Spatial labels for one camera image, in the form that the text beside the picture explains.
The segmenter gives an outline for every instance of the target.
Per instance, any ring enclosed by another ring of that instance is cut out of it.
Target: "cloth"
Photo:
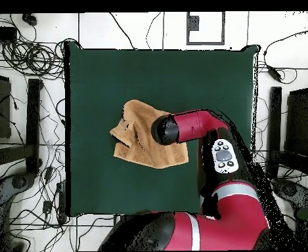
[[[133,163],[163,169],[188,162],[186,143],[159,145],[151,135],[153,122],[169,114],[139,100],[130,100],[123,107],[122,119],[110,134],[119,140],[114,157]]]

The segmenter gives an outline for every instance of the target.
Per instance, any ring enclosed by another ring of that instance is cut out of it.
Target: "green tabletop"
[[[221,110],[250,145],[253,56],[243,51],[79,49],[70,43],[70,211],[79,213],[200,212],[197,141],[189,162],[153,169],[115,158],[110,130],[132,99],[159,110]]]

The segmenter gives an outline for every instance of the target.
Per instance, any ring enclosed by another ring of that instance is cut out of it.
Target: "wire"
[[[12,234],[11,232],[9,232],[9,234],[10,234],[12,237],[14,237],[14,238],[18,238],[18,239],[27,241],[27,242],[29,243],[29,246],[28,246],[28,248],[27,248],[27,250],[26,250],[25,252],[28,252],[28,251],[29,251],[29,249],[30,249],[30,247],[31,247],[31,241],[30,241],[30,240],[28,240],[28,239],[26,239],[26,238],[18,237],[17,235]]]
[[[76,217],[76,252],[77,252],[77,217]]]
[[[289,219],[291,219],[292,221],[294,221],[295,223],[297,223],[296,222],[296,220],[295,220],[295,218],[293,218],[293,217],[291,217],[291,216],[289,216],[289,215],[285,215],[284,213],[282,214],[284,217],[288,217]]]
[[[118,25],[119,29],[125,34],[125,36],[128,38],[129,42],[130,42],[130,45],[133,49],[136,49],[134,46],[133,46],[133,43],[131,42],[129,36],[124,32],[124,30],[122,29],[122,27],[119,25],[119,22],[116,20],[115,16],[110,12],[109,13],[112,18],[114,19],[115,23]]]
[[[19,36],[16,41],[6,41],[0,43],[2,50],[0,51],[3,60],[8,63],[7,66],[0,66],[0,68],[13,68],[24,75],[38,76],[43,79],[55,80],[61,78],[64,73],[64,43],[73,41],[82,49],[81,45],[72,38],[67,38],[58,43],[47,43],[35,41],[37,31],[35,31],[35,38],[33,41],[26,39],[21,31],[17,28],[16,24],[11,21],[0,19],[0,22],[10,24],[15,27]],[[46,44],[55,45],[54,49],[46,46]]]
[[[302,35],[304,33],[308,33],[308,30],[306,31],[301,31],[301,32],[297,32],[295,34],[292,34],[292,35],[289,35],[288,37],[285,37],[283,39],[278,39],[277,41],[273,41],[270,45],[267,46],[266,50],[264,51],[263,53],[263,59],[265,61],[265,64],[267,65],[266,63],[266,55],[267,55],[267,51],[268,51],[268,48],[271,46],[271,45],[274,45],[275,43],[278,43],[279,41],[284,41],[285,39],[289,39],[290,37],[294,37],[294,36],[297,36],[297,35]]]
[[[297,33],[294,33],[292,35],[289,35],[288,37],[285,37],[285,38],[282,38],[282,39],[278,39],[276,41],[273,41],[272,43],[270,43],[267,48],[265,49],[265,51],[263,52],[263,59],[264,59],[264,63],[267,67],[270,67],[270,68],[273,68],[274,70],[276,70],[274,67],[270,66],[267,64],[266,62],[266,55],[267,55],[267,52],[268,52],[268,48],[271,46],[271,45],[274,45],[275,43],[278,43],[279,41],[284,41],[285,39],[289,39],[291,37],[294,37],[294,36],[298,36],[298,35],[302,35],[302,34],[305,34],[305,33],[308,33],[308,30],[306,31],[300,31],[300,32],[297,32]],[[293,83],[296,79],[297,79],[297,70],[295,68],[291,68],[292,70],[295,71],[296,75],[294,77],[294,79],[291,81],[291,82],[283,82],[284,78],[286,77],[286,74],[283,72],[284,74],[284,77],[281,79],[281,80],[277,80],[278,82],[282,83],[282,84],[291,84]]]
[[[112,219],[114,219],[114,218],[113,218],[113,217],[110,217],[110,218],[108,218],[108,219],[105,219],[105,218],[99,217],[99,218],[95,219],[95,220],[93,221],[91,227],[88,229],[88,231],[86,231],[86,233],[82,234],[82,235],[79,237],[79,239],[78,239],[77,250],[79,251],[79,248],[80,248],[80,239],[81,239],[82,237],[86,236],[86,235],[92,230],[92,228],[94,227],[94,224],[95,224],[97,221],[99,221],[99,220],[110,221],[110,220],[112,220]]]
[[[64,115],[60,114],[60,113],[59,113],[59,110],[58,110],[58,105],[59,105],[62,101],[64,101],[64,100],[65,100],[65,98],[62,98],[62,99],[59,100],[58,103],[56,104],[56,113],[57,113],[60,117],[65,117]]]
[[[72,251],[73,251],[73,252],[76,252],[76,251],[74,250],[74,248],[73,248],[73,245],[72,245],[72,240],[71,240],[71,227],[68,229],[68,231],[69,231],[70,245],[71,245]]]
[[[162,35],[162,50],[164,50],[164,18],[165,18],[165,12],[163,12],[163,35]]]
[[[149,29],[148,29],[148,32],[146,33],[146,45],[148,45],[148,48],[151,50],[151,48],[150,48],[150,46],[149,46],[149,44],[148,44],[148,34],[149,34],[149,31],[150,31],[150,29],[151,29],[151,25],[152,25],[152,23],[155,21],[155,19],[157,19],[157,17],[161,14],[162,12],[160,12],[157,16],[155,16],[153,19],[152,19],[152,21],[151,21],[151,23],[150,23],[150,26],[149,26]]]

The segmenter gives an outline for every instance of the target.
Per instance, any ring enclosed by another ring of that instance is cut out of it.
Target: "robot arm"
[[[99,251],[251,250],[259,242],[265,247],[267,220],[246,162],[224,121],[209,110],[169,114],[153,123],[152,136],[162,145],[202,139],[206,174],[200,191],[202,215],[131,217],[113,228]]]

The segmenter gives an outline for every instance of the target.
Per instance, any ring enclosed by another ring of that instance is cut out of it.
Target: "floor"
[[[79,41],[85,49],[117,48],[131,49],[128,38],[119,29],[114,19],[108,13],[83,13],[83,14],[35,14],[38,20],[36,29],[36,41],[42,42],[54,49],[55,44],[66,38],[73,38]],[[153,18],[150,33],[148,27]],[[308,12],[226,12],[225,45],[224,46],[186,46],[185,26],[186,12],[142,12],[142,13],[117,13],[115,17],[123,28],[124,32],[131,38],[133,46],[137,49],[230,49],[240,50],[246,45],[257,44],[261,46],[259,60],[263,60],[263,51],[273,41],[282,39],[293,33],[308,30]],[[8,14],[0,14],[0,19],[10,20]],[[35,30],[22,21],[21,14],[13,14],[12,20],[20,33],[27,39],[33,40]],[[7,23],[0,22],[0,26],[7,26]],[[257,105],[257,121],[268,117],[267,105],[269,89],[272,86],[282,86],[282,111],[286,111],[286,98],[290,91],[308,87],[308,33],[279,41],[272,45],[267,51],[267,63],[274,67],[283,68],[286,74],[285,82],[289,83],[295,77],[297,79],[290,84],[279,84],[266,72],[259,68],[259,101]],[[26,80],[24,76],[11,69],[3,68],[8,64],[0,55],[0,75],[11,79],[11,94],[15,97],[18,109],[14,109],[12,101],[11,121],[16,123],[21,137],[25,140],[25,118],[26,118]],[[49,194],[55,192],[56,183],[65,177],[64,165],[64,126],[60,117],[55,111],[55,105],[65,97],[64,84],[61,78],[56,80],[44,80],[45,90],[42,91],[41,99],[41,125],[40,125],[40,157],[46,162],[53,160],[53,167],[59,167],[60,172],[49,185]],[[64,102],[58,106],[60,114],[64,114]],[[284,145],[284,123],[286,114],[282,115],[282,140],[281,148]],[[257,150],[266,150],[267,120],[257,124],[258,129],[265,130],[257,133]],[[10,139],[0,139],[0,148],[10,145],[22,144],[16,129],[12,126]],[[16,165],[9,163],[0,166],[0,176],[7,171],[7,174],[24,170],[25,163]],[[286,169],[280,169],[279,176],[283,175]],[[305,177],[300,181],[307,185]],[[16,196],[12,205],[10,216],[15,218],[24,209],[33,210],[37,216],[44,218],[42,213],[43,200],[40,201],[39,185],[36,183],[32,189]],[[289,203],[276,199],[282,212],[292,215]],[[113,215],[83,215],[74,218],[69,223],[65,233],[61,236],[61,230],[55,228],[43,229],[43,222],[34,215],[23,212],[20,219],[16,219],[11,225],[12,233],[27,238],[31,241],[29,251],[73,251],[80,242],[79,251],[96,251],[114,225]],[[294,222],[286,219],[288,225],[294,229]]]

